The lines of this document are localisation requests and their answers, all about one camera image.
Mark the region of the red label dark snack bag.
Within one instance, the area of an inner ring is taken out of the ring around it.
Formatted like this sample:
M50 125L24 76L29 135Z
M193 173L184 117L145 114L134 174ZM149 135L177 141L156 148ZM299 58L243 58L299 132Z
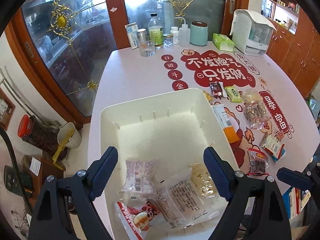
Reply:
M248 149L249 172L248 175L267 176L268 162L266 155L255 148Z

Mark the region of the white and blue snack pack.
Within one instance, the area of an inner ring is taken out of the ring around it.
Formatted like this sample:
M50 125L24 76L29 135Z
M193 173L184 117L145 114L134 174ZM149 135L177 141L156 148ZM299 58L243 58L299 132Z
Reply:
M265 150L272 159L277 162L285 154L285 144L282 144L276 137L265 134L260 147Z

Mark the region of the clear bag nut snacks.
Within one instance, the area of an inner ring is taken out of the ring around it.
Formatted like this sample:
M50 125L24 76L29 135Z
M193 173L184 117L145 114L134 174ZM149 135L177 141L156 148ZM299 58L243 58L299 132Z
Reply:
M264 124L266 124L271 118L262 101L246 106L245 117L251 129L263 128Z

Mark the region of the white and orange snack pack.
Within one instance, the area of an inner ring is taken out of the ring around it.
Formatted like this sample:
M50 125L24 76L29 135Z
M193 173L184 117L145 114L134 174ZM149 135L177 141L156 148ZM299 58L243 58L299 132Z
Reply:
M224 134L230 144L240 140L238 137L227 112L225 111L224 104L211 105L214 115L218 123L224 131Z

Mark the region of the green snack packet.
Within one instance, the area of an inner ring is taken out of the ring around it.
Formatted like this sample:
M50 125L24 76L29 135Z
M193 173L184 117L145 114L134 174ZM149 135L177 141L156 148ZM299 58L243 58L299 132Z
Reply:
M231 102L242 103L241 95L234 86L225 87L225 91Z

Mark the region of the dark brown candy packet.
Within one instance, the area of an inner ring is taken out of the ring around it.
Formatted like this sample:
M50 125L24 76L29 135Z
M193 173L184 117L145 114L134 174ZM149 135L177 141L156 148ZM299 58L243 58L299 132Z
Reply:
M214 82L211 82L209 84L209 86L211 89L212 97L214 97L214 98L227 98L228 97L222 82L214 81Z

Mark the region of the yellow cake snack packet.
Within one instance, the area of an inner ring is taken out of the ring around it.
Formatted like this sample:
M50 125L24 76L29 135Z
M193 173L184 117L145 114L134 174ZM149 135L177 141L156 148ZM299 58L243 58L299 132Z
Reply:
M204 96L206 97L206 99L210 102L212 101L213 97L211 96L211 94L209 94L207 91L203 90L202 91Z

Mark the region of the red cartoon snack pack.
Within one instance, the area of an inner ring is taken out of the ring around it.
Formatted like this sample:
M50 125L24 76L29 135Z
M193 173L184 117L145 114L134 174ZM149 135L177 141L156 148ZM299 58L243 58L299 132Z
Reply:
M115 202L114 207L129 239L146 239L152 227L165 222L160 208L151 199L135 200L132 205Z

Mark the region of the clear bag white puffs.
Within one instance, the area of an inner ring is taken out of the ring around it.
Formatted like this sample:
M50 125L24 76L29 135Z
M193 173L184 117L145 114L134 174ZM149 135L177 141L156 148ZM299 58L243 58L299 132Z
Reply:
M191 181L205 198L217 196L216 186L204 163L191 164Z

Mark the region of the clear bag yellow puffs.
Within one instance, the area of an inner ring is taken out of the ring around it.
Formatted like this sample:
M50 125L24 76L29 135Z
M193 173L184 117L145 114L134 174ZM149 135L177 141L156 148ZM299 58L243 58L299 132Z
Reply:
M241 98L245 105L252 105L254 103L259 103L263 99L256 89L250 88L242 92Z

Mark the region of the white plastic storage bin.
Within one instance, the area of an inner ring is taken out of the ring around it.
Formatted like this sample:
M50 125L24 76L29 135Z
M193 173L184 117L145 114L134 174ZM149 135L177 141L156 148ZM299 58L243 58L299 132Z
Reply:
M112 235L127 239L114 204L120 200L127 160L158 160L155 181L170 178L203 161L207 147L238 169L231 146L198 88L154 95L106 107L100 116L100 149L113 146L118 162L105 187Z

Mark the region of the white water dispenser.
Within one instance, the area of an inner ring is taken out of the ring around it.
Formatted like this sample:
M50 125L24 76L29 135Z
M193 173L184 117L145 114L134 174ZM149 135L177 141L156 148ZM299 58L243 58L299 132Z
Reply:
M269 48L274 24L256 11L234 11L231 32L235 47L243 54L264 56Z

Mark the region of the green tissue pack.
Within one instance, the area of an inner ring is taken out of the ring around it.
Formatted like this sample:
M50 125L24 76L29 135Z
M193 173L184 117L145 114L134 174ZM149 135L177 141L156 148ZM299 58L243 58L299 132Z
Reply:
M226 35L213 33L213 43L220 51L234 51L235 43Z

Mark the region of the teal canister brown lid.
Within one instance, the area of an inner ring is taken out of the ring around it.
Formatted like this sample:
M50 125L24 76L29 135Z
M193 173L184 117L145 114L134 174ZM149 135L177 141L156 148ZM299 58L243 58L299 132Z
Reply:
M190 25L190 43L195 46L206 46L208 42L208 24L193 21Z

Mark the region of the small white pill bottle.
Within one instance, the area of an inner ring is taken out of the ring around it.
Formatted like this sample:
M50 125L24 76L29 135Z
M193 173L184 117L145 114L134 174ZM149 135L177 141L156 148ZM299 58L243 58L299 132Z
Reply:
M173 44L179 44L179 27L172 26L170 27L170 33L173 36Z

